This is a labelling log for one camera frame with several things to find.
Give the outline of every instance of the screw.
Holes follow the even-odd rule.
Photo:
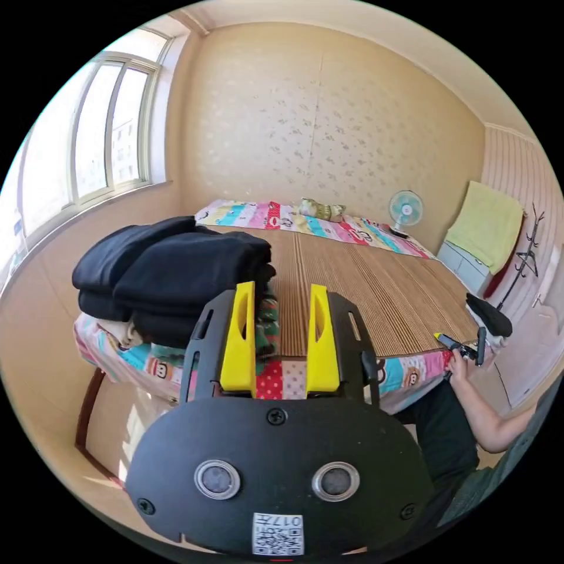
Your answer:
[[[408,504],[399,512],[399,517],[400,517],[403,521],[407,521],[408,519],[411,519],[414,515],[415,515],[415,504],[414,504],[414,503],[408,503]]]
[[[139,498],[137,500],[137,507],[141,513],[144,513],[145,515],[153,515],[155,512],[155,506],[145,498]]]
[[[266,414],[266,420],[271,425],[282,425],[286,421],[286,412],[279,407],[273,407]]]

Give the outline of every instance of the window frame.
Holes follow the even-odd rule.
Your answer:
[[[76,106],[72,111],[71,127],[69,135],[69,145],[66,151],[66,174],[68,181],[68,196],[69,202],[65,204],[61,210],[56,213],[50,219],[43,222],[37,229],[29,233],[26,229],[25,215],[23,211],[23,177],[24,177],[24,167],[26,163],[26,157],[29,147],[29,142],[33,135],[33,130],[35,129],[35,124],[31,127],[28,134],[26,135],[22,144],[22,158],[19,164],[18,170],[18,181],[16,190],[16,205],[18,207],[19,213],[22,216],[23,223],[23,235],[25,237],[26,245],[28,250],[35,247],[42,239],[44,239],[50,232],[54,231],[64,222],[71,219],[73,216],[79,214],[80,212],[92,207],[104,200],[107,200],[118,194],[124,192],[129,192],[143,186],[150,186],[152,182],[152,171],[150,167],[150,139],[149,132],[151,128],[152,115],[153,115],[153,105],[155,101],[155,91],[157,86],[157,81],[159,80],[160,70],[162,68],[163,60],[174,41],[175,37],[165,35],[164,33],[157,31],[155,29],[141,26],[139,29],[144,29],[150,33],[161,36],[166,40],[163,48],[159,54],[157,61],[150,61],[143,57],[137,55],[131,55],[129,53],[122,53],[118,51],[101,51],[95,57],[93,57],[89,62],[93,62],[94,66],[88,74],[85,80],[82,90],[80,92],[79,99],[77,100]],[[104,154],[104,165],[106,169],[106,183],[107,186],[94,192],[88,193],[82,197],[78,195],[78,184],[76,180],[76,138],[78,135],[78,126],[80,121],[80,114],[84,107],[84,103],[92,82],[96,76],[96,73],[103,65],[108,64],[121,64],[122,68],[117,76],[116,82],[114,84],[112,95],[110,97],[110,102],[108,104],[108,109],[106,112],[106,127],[105,127],[105,154]],[[134,69],[146,73],[147,79],[145,86],[143,88],[143,95],[141,98],[141,104],[139,108],[139,125],[137,131],[137,162],[139,166],[139,178],[135,180],[128,180],[126,182],[118,183],[113,179],[112,171],[112,122],[113,113],[116,107],[116,102],[118,99],[119,89],[122,84],[123,77],[127,69]],[[4,270],[4,265],[0,266],[0,271]]]

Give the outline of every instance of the pillow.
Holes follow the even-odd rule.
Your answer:
[[[298,213],[301,213],[303,216],[334,221],[335,223],[340,223],[343,220],[344,212],[345,206],[339,204],[320,204],[310,198],[302,198],[300,207],[298,208]]]

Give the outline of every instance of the black pants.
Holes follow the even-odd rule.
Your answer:
[[[417,442],[435,487],[417,528],[435,527],[456,491],[479,464],[476,439],[449,382],[441,382],[395,415],[415,425]]]

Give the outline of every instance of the striped wall panel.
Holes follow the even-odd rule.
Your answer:
[[[495,127],[486,127],[485,136],[482,183],[516,198],[528,213],[517,251],[526,251],[528,246],[526,232],[532,232],[533,202],[539,214],[545,212],[536,236],[539,243],[535,250],[539,277],[535,278],[529,271],[527,278],[517,282],[503,306],[503,312],[517,323],[535,300],[553,246],[564,242],[564,198],[552,166],[538,143]],[[516,257],[513,264],[519,264]],[[515,274],[512,265],[488,301],[497,305]]]

